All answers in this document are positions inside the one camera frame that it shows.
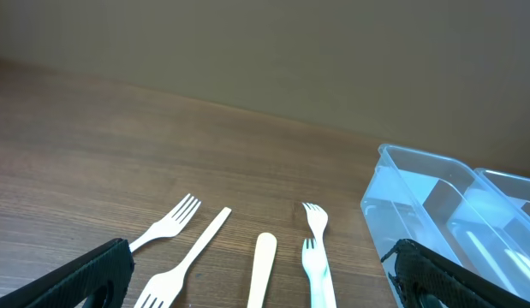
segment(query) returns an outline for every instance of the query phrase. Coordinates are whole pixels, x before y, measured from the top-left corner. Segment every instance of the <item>white plastic fork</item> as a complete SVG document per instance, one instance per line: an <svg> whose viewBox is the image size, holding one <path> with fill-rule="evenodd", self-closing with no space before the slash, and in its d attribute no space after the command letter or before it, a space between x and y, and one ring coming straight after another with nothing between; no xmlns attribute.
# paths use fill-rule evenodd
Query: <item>white plastic fork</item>
<svg viewBox="0 0 530 308"><path fill-rule="evenodd" d="M196 240L187 256L174 269L154 275L146 284L143 292L137 299L134 308L170 308L171 303L182 289L182 283L187 274L188 267L198 257L213 235L221 228L231 209L224 208L213 222L205 229L204 233Z"/></svg>
<svg viewBox="0 0 530 308"><path fill-rule="evenodd" d="M188 194L164 218L153 223L143 235L129 244L129 250L134 253L137 248L151 240L178 235L193 217L200 204L201 201Z"/></svg>
<svg viewBox="0 0 530 308"><path fill-rule="evenodd" d="M323 249L324 256L326 256L324 246L324 230L325 226L327 226L327 213L316 204L303 203L303 206L307 211L308 225L313 231L314 238L316 238L316 242L318 243L318 248ZM327 262L327 257L325 257L325 262L327 264L324 278L325 307L336 308L335 290L333 289L333 280L331 279L330 265Z"/></svg>
<svg viewBox="0 0 530 308"><path fill-rule="evenodd" d="M312 308L324 308L324 276L327 260L315 239L305 239L302 243L302 266L310 281L310 299Z"/></svg>

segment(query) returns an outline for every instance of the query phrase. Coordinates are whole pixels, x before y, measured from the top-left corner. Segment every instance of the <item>wooden table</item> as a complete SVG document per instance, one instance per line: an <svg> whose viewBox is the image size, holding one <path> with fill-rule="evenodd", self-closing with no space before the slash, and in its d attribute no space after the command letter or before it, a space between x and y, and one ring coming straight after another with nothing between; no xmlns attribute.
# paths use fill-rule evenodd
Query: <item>wooden table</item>
<svg viewBox="0 0 530 308"><path fill-rule="evenodd" d="M337 305L394 307L360 210L379 140L196 99L0 62L0 296L115 237L134 240L185 194L173 239L135 256L125 306L175 267L225 206L174 307L244 307L257 236L277 237L267 307L309 307L302 201L329 214Z"/></svg>

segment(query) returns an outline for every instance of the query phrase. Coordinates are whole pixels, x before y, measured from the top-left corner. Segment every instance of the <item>fork head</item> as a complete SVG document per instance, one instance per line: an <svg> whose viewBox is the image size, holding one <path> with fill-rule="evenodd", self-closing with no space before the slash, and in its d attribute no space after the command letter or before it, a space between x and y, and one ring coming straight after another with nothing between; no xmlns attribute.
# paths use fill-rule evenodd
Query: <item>fork head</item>
<svg viewBox="0 0 530 308"><path fill-rule="evenodd" d="M315 237L323 236L325 226L327 226L327 213L316 204L303 203L307 211L307 220L310 229Z"/></svg>
<svg viewBox="0 0 530 308"><path fill-rule="evenodd" d="M318 246L315 239L305 239L302 244L302 266L311 280L320 279L325 275L325 251Z"/></svg>
<svg viewBox="0 0 530 308"><path fill-rule="evenodd" d="M184 272L176 269L154 275L146 284L134 308L170 308L182 289L185 277Z"/></svg>
<svg viewBox="0 0 530 308"><path fill-rule="evenodd" d="M152 224L152 231L160 233L160 237L173 237L178 235L185 228L194 213L196 213L201 203L201 201L189 193L164 218Z"/></svg>

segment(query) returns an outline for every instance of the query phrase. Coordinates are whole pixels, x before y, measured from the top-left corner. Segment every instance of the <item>plastic fork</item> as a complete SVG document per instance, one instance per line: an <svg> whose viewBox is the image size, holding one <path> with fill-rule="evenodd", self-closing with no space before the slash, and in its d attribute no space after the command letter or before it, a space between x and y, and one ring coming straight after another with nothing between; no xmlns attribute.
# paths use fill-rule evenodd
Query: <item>plastic fork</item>
<svg viewBox="0 0 530 308"><path fill-rule="evenodd" d="M137 299L134 308L170 308L171 303L182 289L183 280L188 267L198 257L213 235L221 228L231 209L224 208L204 233L196 240L187 256L174 269L154 275L146 284L145 289Z"/></svg>
<svg viewBox="0 0 530 308"><path fill-rule="evenodd" d="M327 257L325 254L324 246L324 230L325 226L327 226L327 213L325 212L325 210L323 210L316 204L303 203L302 205L307 211L308 225L313 231L314 238L318 243L318 248L324 251L325 263L327 265L325 269L324 278L325 307L336 308L335 290L333 289L333 280L331 279L330 265L327 263Z"/></svg>
<svg viewBox="0 0 530 308"><path fill-rule="evenodd" d="M201 201L188 194L164 218L153 223L143 235L129 244L129 250L134 253L137 248L151 240L178 235L196 213L200 204Z"/></svg>
<svg viewBox="0 0 530 308"><path fill-rule="evenodd" d="M324 251L319 249L315 239L305 239L302 243L302 266L310 281L311 307L325 307L323 286L327 260Z"/></svg>

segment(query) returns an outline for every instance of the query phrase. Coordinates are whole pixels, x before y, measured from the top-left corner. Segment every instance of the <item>transparent plastic box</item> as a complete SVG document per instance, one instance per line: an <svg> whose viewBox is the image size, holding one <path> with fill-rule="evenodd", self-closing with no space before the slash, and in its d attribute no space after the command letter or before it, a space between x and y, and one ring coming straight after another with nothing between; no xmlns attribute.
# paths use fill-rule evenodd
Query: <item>transparent plastic box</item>
<svg viewBox="0 0 530 308"><path fill-rule="evenodd" d="M528 217L458 160L397 145L378 151L361 209L380 257L412 239L530 301ZM394 262L385 272L395 274Z"/></svg>

